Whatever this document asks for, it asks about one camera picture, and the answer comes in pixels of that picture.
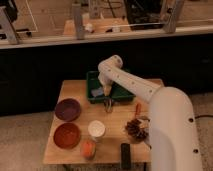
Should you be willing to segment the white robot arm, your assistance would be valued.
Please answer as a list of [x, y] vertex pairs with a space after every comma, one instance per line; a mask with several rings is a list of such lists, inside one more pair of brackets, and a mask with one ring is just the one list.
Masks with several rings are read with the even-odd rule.
[[121, 69], [113, 55], [98, 64], [104, 93], [115, 82], [149, 104], [151, 171], [203, 171], [193, 105], [180, 89], [165, 87]]

